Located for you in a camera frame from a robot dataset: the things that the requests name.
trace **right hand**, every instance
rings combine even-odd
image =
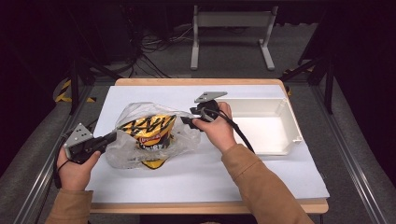
[[[223,111],[229,119],[232,119],[231,108],[227,103],[218,102],[219,109]],[[218,116],[212,122],[205,122],[200,119],[193,119],[192,123],[199,129],[204,131],[209,141],[224,153],[231,147],[236,145],[233,137],[233,127],[222,117]]]

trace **clear plastic bag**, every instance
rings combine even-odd
[[[149,102],[127,105],[116,123],[117,140],[107,146],[105,153],[107,162],[112,167],[118,169],[142,167],[157,169],[161,167],[166,160],[187,151],[195,150],[200,143],[201,133],[199,130],[191,129],[189,125],[184,124],[180,117],[193,118],[193,115]],[[173,127],[169,131],[169,136],[164,136],[163,139],[161,139],[167,144],[157,143],[150,147],[142,147],[142,142],[157,139],[157,136],[155,136],[156,133],[152,136],[139,138],[131,134],[131,129],[125,131],[125,127],[131,127],[131,124],[133,124],[133,129],[138,133],[141,129],[145,128],[136,128],[135,125],[141,124],[143,121],[146,122],[145,125],[150,122],[154,123],[155,120],[151,120],[151,118],[173,122]]]

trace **person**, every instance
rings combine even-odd
[[[219,109],[232,118],[228,104],[219,102]],[[225,119],[218,117],[213,122],[194,119],[192,122],[206,133],[210,142],[221,152],[224,166],[239,188],[245,206],[258,223],[313,223],[282,180],[253,152],[236,143],[233,128]],[[73,162],[64,165],[59,173],[63,187],[46,223],[88,222],[92,191],[85,191],[85,188],[99,157],[100,153],[95,152],[81,165]],[[57,165],[65,161],[67,158],[62,149]]]

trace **metal frame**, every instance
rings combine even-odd
[[[198,69],[199,55],[199,27],[265,27],[264,39],[259,39],[259,45],[262,50],[262,56],[268,70],[275,70],[270,51],[268,50],[268,42],[274,27],[277,7],[273,7],[271,11],[253,11],[253,12],[208,12],[198,11],[198,6],[194,6],[193,31],[194,40],[192,44],[191,54],[191,70]]]
[[[320,90],[320,87],[312,86],[311,90],[314,93],[318,104],[320,105],[322,114],[326,117],[326,120],[330,128],[332,129],[332,133],[334,134],[334,137],[339,145],[339,152],[341,158],[343,159],[344,164],[349,171],[352,181],[355,184],[356,190],[361,196],[361,200],[366,207],[367,213],[369,214],[371,220],[373,221],[373,223],[388,223],[375,199],[373,190],[371,189],[363,170],[359,166],[359,163],[356,161],[353,154],[350,152],[350,149],[341,132],[340,127],[338,126],[337,121],[335,120],[333,115],[328,113],[326,105],[323,104],[322,99],[324,96]]]
[[[82,90],[79,100],[83,102],[83,100],[89,96],[91,90],[92,90],[91,86],[85,86],[84,89]],[[67,119],[64,125],[64,128],[62,129],[62,133],[66,133],[72,127],[76,126],[76,118],[78,117],[78,114],[83,106],[84,104],[79,104],[76,108],[75,111],[76,113],[74,115],[69,116],[69,118]],[[55,153],[58,152],[58,149],[61,147],[61,145],[62,145],[62,137],[59,136],[56,144],[53,146],[46,162],[44,163],[43,168],[38,174],[37,179],[35,180],[35,183],[33,184],[28,196],[26,197],[26,200],[23,203],[20,212],[16,216],[14,220],[15,224],[29,223],[31,220],[34,220],[33,212],[37,208],[40,199],[45,196],[47,189],[50,188],[51,186],[51,181],[53,176],[52,165],[53,165]]]

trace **metal rail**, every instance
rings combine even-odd
[[[84,99],[86,99],[89,96],[91,90],[92,87],[84,86],[81,90],[79,101],[84,102]],[[70,130],[71,127],[76,125],[77,116],[83,106],[84,106],[83,103],[79,104],[74,115],[68,117],[62,129],[62,133],[67,132],[68,130]],[[26,197],[26,200],[23,203],[20,212],[15,218],[14,224],[23,224],[23,223],[28,223],[28,221],[30,220],[35,220],[35,218],[32,217],[33,212],[35,211],[35,208],[37,207],[42,196],[44,196],[46,189],[50,188],[50,181],[52,180],[52,164],[55,153],[58,151],[59,147],[61,146],[61,143],[62,143],[62,137],[59,136],[46,162],[44,163],[43,168],[38,174],[37,179],[35,180],[35,183],[32,186],[32,189],[30,190],[28,196]]]
[[[346,168],[349,171],[349,174],[352,178],[353,183],[355,184],[359,195],[361,196],[361,200],[363,201],[363,204],[366,207],[367,213],[369,214],[371,220],[373,221],[373,223],[388,223],[380,207],[378,206],[378,203],[375,200],[375,196],[363,170],[359,166],[359,163],[356,161],[355,157],[352,155],[347,145],[347,142],[341,133],[341,129],[338,126],[337,121],[335,120],[333,115],[330,115],[327,112],[327,108],[325,104],[323,104],[322,100],[324,96],[319,86],[312,86],[311,90],[314,93],[318,105],[320,105],[320,109],[325,115],[330,128],[332,129],[334,137],[339,145],[339,152],[341,154],[341,157],[344,161],[344,164],[346,165]]]

